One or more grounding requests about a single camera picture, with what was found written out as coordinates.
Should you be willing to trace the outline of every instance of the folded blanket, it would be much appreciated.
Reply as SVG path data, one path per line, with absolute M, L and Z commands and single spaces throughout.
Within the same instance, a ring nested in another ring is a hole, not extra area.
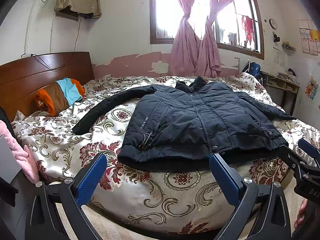
M 74 102 L 81 100 L 83 96 L 84 89 L 79 81 L 64 78 L 40 89 L 35 99 L 42 111 L 48 111 L 50 116 L 57 116 Z
M 32 152 L 27 145 L 24 149 L 17 143 L 17 140 L 13 138 L 12 134 L 7 129 L 6 124 L 0 120 L 0 136 L 4 136 L 4 139 L 9 146 L 14 158 L 22 168 L 25 176 L 33 184 L 36 184 L 39 179 L 38 168 L 35 159 L 33 158 Z

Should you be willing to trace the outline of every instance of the pink painted wall section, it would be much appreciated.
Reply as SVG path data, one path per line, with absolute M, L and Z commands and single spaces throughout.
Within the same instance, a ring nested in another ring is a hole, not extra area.
M 148 54 L 133 54 L 114 58 L 108 65 L 92 65 L 95 78 L 101 78 L 107 74 L 113 77 L 124 76 L 149 76 L 161 77 L 167 76 L 170 53 L 152 52 Z M 237 75 L 238 70 L 222 68 L 222 77 Z

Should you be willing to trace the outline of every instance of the black puffer jacket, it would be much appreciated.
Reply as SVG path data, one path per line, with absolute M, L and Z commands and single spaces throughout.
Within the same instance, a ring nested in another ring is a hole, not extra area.
M 87 133 L 99 116 L 132 99 L 141 98 L 128 124 L 118 160 L 145 171 L 208 169 L 213 153 L 228 163 L 270 156 L 286 140 L 270 122 L 292 116 L 233 92 L 220 82 L 201 77 L 188 87 L 149 85 L 104 99 L 72 129 Z

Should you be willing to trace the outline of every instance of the metal screw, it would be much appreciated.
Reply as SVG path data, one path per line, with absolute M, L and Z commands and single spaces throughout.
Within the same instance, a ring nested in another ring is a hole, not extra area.
M 73 181 L 73 178 L 71 178 L 71 177 L 68 177 L 68 178 L 64 179 L 64 183 L 65 184 L 70 184 L 72 181 Z
M 277 182 L 277 181 L 275 181 L 273 184 L 274 184 L 276 187 L 281 187 L 281 184 L 280 184 L 279 182 Z
M 38 181 L 37 183 L 36 183 L 36 187 L 41 187 L 42 186 L 42 181 Z
M 252 183 L 252 179 L 250 178 L 244 178 L 243 181 L 246 183 L 246 184 L 251 184 Z

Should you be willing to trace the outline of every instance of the blue backpack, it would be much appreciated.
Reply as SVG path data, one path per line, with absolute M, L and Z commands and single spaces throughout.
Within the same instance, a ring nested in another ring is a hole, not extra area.
M 260 80 L 261 79 L 260 69 L 261 67 L 259 64 L 255 62 L 251 62 L 245 66 L 242 72 L 248 72 L 250 75 L 254 76 L 257 80 Z

